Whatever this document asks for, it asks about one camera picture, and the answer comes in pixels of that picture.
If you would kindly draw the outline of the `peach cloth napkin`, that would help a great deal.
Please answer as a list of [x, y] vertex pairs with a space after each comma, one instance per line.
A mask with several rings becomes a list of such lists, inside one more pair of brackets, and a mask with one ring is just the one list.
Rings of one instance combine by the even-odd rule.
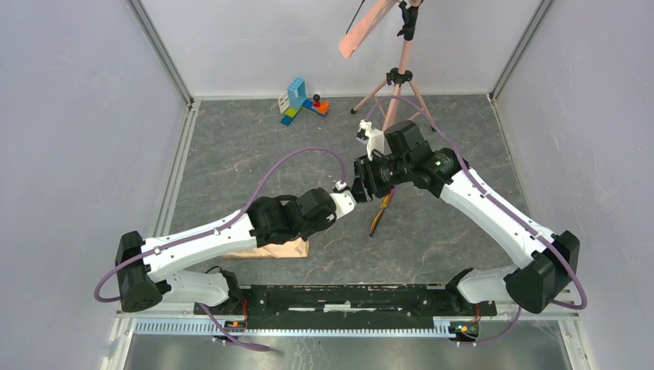
[[249, 250], [231, 252], [221, 255], [227, 259], [271, 259], [271, 258], [304, 258], [308, 256], [309, 242], [302, 239], [284, 244], [268, 244]]

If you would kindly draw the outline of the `iridescent rainbow knife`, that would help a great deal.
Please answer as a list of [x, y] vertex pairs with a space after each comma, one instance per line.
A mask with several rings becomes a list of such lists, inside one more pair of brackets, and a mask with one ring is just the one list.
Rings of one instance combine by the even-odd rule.
[[396, 189], [397, 189], [397, 186], [394, 186], [391, 189], [391, 191], [387, 195], [385, 195], [385, 197], [383, 198], [383, 200], [382, 200], [382, 202], [380, 204], [379, 212], [376, 214], [376, 216], [374, 217], [374, 219], [373, 219], [373, 221], [372, 221], [372, 223], [370, 225], [370, 228], [369, 228], [369, 236], [370, 237], [373, 237], [374, 233], [376, 232], [376, 229], [377, 229], [377, 227], [379, 225], [379, 222], [380, 222], [386, 208], [389, 206], [389, 204], [390, 204], [390, 202], [391, 202], [391, 200], [392, 200], [392, 198], [393, 198], [393, 196], [394, 196], [394, 194], [396, 192]]

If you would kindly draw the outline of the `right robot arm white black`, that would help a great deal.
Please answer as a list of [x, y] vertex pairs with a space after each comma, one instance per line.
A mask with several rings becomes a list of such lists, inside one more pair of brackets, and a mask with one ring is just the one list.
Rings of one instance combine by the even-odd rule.
[[506, 267], [466, 269], [454, 277], [445, 294], [451, 312], [464, 315], [482, 301], [512, 301], [540, 314], [571, 283], [579, 239], [569, 231], [555, 234], [520, 212], [458, 150], [432, 149], [410, 120], [386, 132], [362, 120], [356, 138], [366, 145], [366, 154], [354, 162], [357, 201], [383, 198], [396, 186], [411, 183], [469, 217], [511, 259]]

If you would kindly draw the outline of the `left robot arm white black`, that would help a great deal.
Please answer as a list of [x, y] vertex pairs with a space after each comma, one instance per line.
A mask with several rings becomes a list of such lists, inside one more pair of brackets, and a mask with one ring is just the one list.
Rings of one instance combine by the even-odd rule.
[[311, 189], [300, 197], [259, 197], [245, 214], [166, 237], [144, 239], [136, 231], [120, 238], [115, 264], [124, 312], [160, 302], [203, 303], [235, 313], [242, 293], [223, 274], [201, 274], [189, 267], [212, 258], [269, 244], [284, 244], [331, 227], [354, 209], [348, 192]]

